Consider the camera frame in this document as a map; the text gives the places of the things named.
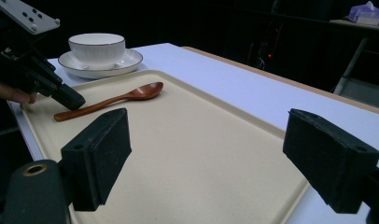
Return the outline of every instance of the white bowl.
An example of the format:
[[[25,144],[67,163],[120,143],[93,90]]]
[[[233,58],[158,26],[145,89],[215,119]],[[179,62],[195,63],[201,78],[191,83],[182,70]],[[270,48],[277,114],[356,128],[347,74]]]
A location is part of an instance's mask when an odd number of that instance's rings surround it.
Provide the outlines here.
[[[125,53],[125,38],[113,34],[74,35],[68,39],[77,60],[90,69],[110,69]]]

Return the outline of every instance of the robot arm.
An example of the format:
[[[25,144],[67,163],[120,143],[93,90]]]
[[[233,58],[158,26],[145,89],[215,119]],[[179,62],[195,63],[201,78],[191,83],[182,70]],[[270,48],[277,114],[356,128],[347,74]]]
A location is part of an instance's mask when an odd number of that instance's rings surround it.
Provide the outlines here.
[[[63,84],[34,43],[46,31],[58,28],[59,20],[19,0],[0,0],[0,80],[28,93],[51,96],[70,110],[85,99]]]

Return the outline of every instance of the beige tray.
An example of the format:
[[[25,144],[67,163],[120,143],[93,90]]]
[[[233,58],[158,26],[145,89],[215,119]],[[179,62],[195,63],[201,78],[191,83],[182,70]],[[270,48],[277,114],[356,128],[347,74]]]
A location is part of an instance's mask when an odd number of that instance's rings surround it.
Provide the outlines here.
[[[284,131],[161,72],[142,71],[75,87],[91,105],[150,82],[155,99],[112,105],[64,122],[66,109],[39,96],[23,113],[45,158],[99,115],[128,109],[133,152],[107,203],[75,223],[284,223],[308,187],[282,152]]]

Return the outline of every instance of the tissue box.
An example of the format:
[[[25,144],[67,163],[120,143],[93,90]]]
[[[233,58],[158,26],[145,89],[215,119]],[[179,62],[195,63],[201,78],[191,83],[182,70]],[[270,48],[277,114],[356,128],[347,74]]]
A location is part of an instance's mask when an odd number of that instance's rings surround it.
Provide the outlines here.
[[[372,2],[352,7],[348,19],[354,23],[378,25],[379,8],[374,7]]]

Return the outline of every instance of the tray rim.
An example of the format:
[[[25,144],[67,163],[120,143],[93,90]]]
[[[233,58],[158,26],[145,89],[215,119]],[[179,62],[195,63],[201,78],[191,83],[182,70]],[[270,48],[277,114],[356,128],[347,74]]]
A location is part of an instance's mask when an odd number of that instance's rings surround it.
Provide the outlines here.
[[[106,77],[106,78],[102,78],[102,79],[91,79],[88,82],[78,84],[72,88],[76,91],[80,91],[82,89],[89,88],[91,85],[103,84],[104,82],[108,83],[108,82],[111,82],[112,80],[114,81],[115,79],[121,80],[121,79],[131,78],[131,77],[135,77],[135,76],[142,76],[142,75],[146,75],[148,73],[152,73],[152,75],[156,75],[156,76],[165,78],[165,79],[169,80],[170,82],[175,83],[176,85],[179,85],[181,88],[184,88],[186,91],[190,91],[193,94],[203,98],[207,102],[209,102],[213,105],[216,105],[223,110],[227,110],[229,112],[232,112],[233,115],[238,117],[239,119],[243,119],[246,122],[249,122],[251,125],[255,125],[255,126],[259,127],[263,131],[265,131],[269,134],[272,134],[273,136],[281,139],[282,141],[284,140],[286,132],[283,129],[281,129],[281,128],[279,128],[279,127],[277,127],[277,126],[275,126],[275,125],[273,125],[273,124],[271,124],[271,123],[269,123],[263,119],[260,119],[259,117],[254,116],[254,115],[244,111],[243,109],[241,109],[235,105],[232,105],[232,104],[214,96],[213,94],[199,90],[198,88],[190,85],[189,83],[186,83],[186,82],[184,82],[184,81],[182,81],[176,77],[172,77],[169,74],[167,74],[161,70],[149,69],[149,70],[142,70],[142,71],[127,73],[127,74],[124,74],[122,76]],[[40,148],[41,154],[43,155],[44,158],[46,158],[46,156],[45,156],[46,150],[41,146],[42,141],[40,141],[38,139],[38,137],[35,135],[35,127],[34,127],[34,124],[30,121],[30,118],[26,112],[26,106],[23,107],[21,110],[23,112],[23,115],[25,116],[25,118],[27,119],[27,121],[29,123],[29,126],[32,130],[32,133],[35,136],[35,140],[36,140],[36,142]],[[293,195],[293,200],[290,200],[292,202],[292,205],[288,206],[287,211],[285,213],[281,214],[281,217],[279,218],[279,220],[281,220],[281,223],[285,223],[288,220],[288,218],[292,214],[293,210],[297,207],[299,201],[302,199],[302,196],[310,187],[310,184],[308,183],[308,181],[305,178],[302,179],[300,185],[302,187],[298,188],[297,191],[293,192],[293,194],[295,193],[295,195]]]

